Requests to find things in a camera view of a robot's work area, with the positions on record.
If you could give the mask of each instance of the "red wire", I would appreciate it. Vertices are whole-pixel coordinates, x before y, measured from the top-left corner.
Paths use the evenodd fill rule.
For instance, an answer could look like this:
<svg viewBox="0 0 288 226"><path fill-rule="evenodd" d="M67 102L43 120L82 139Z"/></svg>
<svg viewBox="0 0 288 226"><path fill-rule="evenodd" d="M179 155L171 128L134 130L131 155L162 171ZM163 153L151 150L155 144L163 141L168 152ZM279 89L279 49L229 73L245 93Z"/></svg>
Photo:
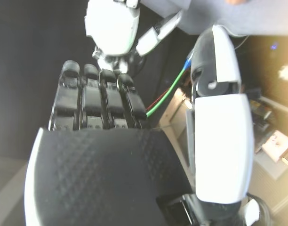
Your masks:
<svg viewBox="0 0 288 226"><path fill-rule="evenodd" d="M170 89L170 88L168 88L167 90L165 90L165 92L163 92L162 95L158 97L158 99L156 99L149 107L147 107L146 110L147 110L147 111L150 110L150 109L167 93L167 91L168 91L169 89Z"/></svg>

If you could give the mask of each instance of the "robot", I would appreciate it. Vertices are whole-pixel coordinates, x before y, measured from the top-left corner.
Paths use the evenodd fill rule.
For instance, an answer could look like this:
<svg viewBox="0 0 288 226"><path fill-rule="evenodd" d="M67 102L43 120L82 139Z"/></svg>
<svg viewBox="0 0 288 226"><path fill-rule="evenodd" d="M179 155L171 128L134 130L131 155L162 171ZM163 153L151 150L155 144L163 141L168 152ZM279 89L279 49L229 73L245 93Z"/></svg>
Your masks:
<svg viewBox="0 0 288 226"><path fill-rule="evenodd" d="M96 21L105 15L109 20ZM252 225L261 211L247 196L253 125L233 45L213 26L190 53L189 178L164 132L152 130L127 74L178 25L178 12L132 49L138 0L90 0L85 27L99 69L65 62L48 129L34 142L25 182L27 226Z"/></svg>

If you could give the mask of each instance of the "green wire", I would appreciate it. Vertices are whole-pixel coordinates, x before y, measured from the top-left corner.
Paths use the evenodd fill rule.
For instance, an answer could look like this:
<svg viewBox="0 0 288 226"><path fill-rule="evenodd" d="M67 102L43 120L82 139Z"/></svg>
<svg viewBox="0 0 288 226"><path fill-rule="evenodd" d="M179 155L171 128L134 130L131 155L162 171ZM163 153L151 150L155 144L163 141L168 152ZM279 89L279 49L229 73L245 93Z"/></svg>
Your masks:
<svg viewBox="0 0 288 226"><path fill-rule="evenodd" d="M183 68L181 72L178 74L177 78L174 80L173 84L170 86L167 93L162 97L162 99L149 111L147 112L147 117L151 116L159 107L160 105L166 100L166 98L170 95L170 93L173 91L174 87L182 77L183 73L185 72L185 69Z"/></svg>

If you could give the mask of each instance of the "gray fabric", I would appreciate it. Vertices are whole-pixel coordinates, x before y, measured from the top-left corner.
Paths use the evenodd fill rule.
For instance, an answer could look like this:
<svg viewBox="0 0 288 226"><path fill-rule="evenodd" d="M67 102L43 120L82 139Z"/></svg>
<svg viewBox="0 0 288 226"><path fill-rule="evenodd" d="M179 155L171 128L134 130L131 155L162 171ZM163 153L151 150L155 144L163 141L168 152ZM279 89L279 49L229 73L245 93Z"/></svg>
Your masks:
<svg viewBox="0 0 288 226"><path fill-rule="evenodd" d="M187 0L141 2L162 17L187 6ZM213 24L223 24L238 35L288 35L288 0L248 0L240 5L225 0L191 0L179 28L200 34Z"/></svg>

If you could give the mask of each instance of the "diamond pattern texture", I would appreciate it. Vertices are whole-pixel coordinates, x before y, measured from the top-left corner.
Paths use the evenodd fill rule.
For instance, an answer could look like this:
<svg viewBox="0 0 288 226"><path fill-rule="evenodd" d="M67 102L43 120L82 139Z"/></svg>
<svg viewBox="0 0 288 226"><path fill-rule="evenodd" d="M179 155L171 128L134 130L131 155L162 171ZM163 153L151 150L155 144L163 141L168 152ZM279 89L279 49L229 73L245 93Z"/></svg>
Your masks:
<svg viewBox="0 0 288 226"><path fill-rule="evenodd" d="M165 226L156 198L191 192L161 131L44 131L34 170L43 226Z"/></svg>

